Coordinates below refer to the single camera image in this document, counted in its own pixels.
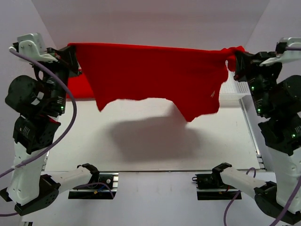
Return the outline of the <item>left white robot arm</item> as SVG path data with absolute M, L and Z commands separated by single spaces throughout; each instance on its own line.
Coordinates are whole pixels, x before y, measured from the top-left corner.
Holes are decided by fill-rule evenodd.
M 11 52 L 30 62 L 35 77 L 20 75 L 8 88 L 5 102 L 19 117 L 13 131 L 12 179 L 0 194 L 15 203 L 15 214 L 24 216 L 48 207 L 59 194 L 60 183 L 41 171 L 47 152 L 60 141 L 55 138 L 60 126 L 57 118 L 65 112 L 66 99 L 72 98 L 68 79 L 79 75 L 79 65 L 74 46 L 48 48 L 48 60 L 35 60 L 20 50 Z

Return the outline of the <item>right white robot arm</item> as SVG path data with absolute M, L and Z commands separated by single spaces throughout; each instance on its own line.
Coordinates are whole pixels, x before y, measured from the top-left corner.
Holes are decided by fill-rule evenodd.
M 237 51 L 234 79 L 248 83 L 259 123 L 272 157 L 276 182 L 251 178 L 228 163 L 212 170 L 216 187 L 235 187 L 253 198 L 259 209 L 294 225 L 301 220 L 301 78 L 292 75 L 277 82 L 283 63 L 299 60 L 276 52 L 251 54 Z

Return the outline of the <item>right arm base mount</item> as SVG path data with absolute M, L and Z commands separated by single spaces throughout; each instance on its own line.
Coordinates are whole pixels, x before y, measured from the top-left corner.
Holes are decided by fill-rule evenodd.
M 238 190 L 214 179 L 212 174 L 196 174 L 192 177 L 196 184 L 198 201 L 231 200 Z

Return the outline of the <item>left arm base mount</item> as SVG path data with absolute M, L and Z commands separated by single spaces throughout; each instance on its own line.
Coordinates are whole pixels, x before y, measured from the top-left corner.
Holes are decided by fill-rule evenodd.
M 113 200 L 118 189 L 119 174 L 101 172 L 92 185 L 72 189 L 70 200 Z

